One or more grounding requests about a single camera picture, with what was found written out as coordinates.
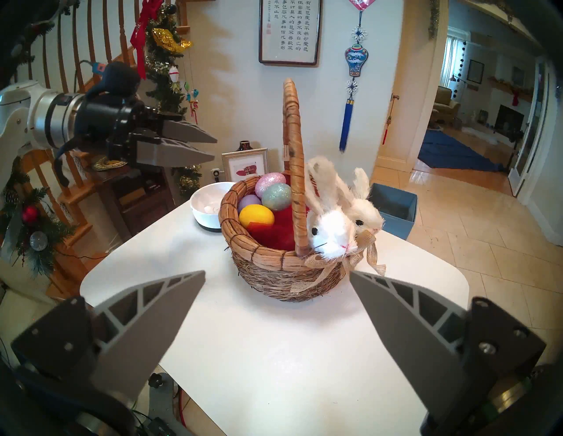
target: wicker basket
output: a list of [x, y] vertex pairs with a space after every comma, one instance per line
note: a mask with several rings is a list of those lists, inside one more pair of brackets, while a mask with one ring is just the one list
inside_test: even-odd
[[283, 141], [289, 144], [289, 174], [291, 175], [291, 207], [295, 251], [274, 250], [257, 243], [239, 222], [237, 206], [245, 195], [254, 193], [258, 177], [235, 184], [225, 195], [219, 211], [221, 231], [233, 252], [233, 261], [240, 275], [259, 292], [283, 301], [305, 301], [325, 294], [342, 279], [340, 265], [328, 277], [303, 291], [292, 291], [296, 282], [312, 283], [321, 269], [311, 269], [304, 258], [311, 254], [307, 238], [305, 210], [305, 184], [303, 144], [301, 142], [301, 117], [295, 84], [284, 82], [283, 91]]

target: blue rug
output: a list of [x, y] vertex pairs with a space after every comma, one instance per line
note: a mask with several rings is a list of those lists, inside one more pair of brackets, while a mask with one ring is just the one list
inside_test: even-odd
[[502, 164], [494, 164], [458, 140], [436, 130], [426, 130], [418, 158], [431, 168], [503, 170]]

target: white bunny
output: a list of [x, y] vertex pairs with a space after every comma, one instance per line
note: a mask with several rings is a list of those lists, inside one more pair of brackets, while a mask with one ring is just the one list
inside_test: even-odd
[[354, 224], [338, 205], [337, 178], [334, 165], [323, 156], [305, 165], [305, 199], [311, 209], [307, 214], [309, 244], [325, 259], [337, 259], [358, 250]]
[[352, 189], [348, 188], [348, 185], [338, 175], [336, 176], [338, 204], [354, 223], [357, 235], [365, 230], [375, 235], [383, 227], [383, 217], [367, 199], [369, 197], [368, 175], [361, 168], [356, 168], [354, 173], [356, 178]]

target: white table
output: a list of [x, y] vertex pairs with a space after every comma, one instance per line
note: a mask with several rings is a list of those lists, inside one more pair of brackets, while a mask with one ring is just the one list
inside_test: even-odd
[[[347, 277], [327, 295], [284, 303], [238, 277], [220, 233], [201, 229], [189, 203], [127, 241], [84, 279], [93, 306], [139, 283], [204, 269], [162, 367], [228, 436], [417, 435], [426, 414]], [[453, 266], [382, 232], [387, 277], [466, 307]], [[365, 259], [356, 268], [373, 272]]]

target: curtain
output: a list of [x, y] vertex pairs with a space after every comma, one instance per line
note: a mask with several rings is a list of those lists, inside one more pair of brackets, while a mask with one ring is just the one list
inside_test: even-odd
[[457, 58], [458, 38], [448, 36], [446, 39], [446, 50], [444, 51], [444, 62], [440, 74], [440, 86], [448, 88], [449, 80], [454, 74], [455, 59]]

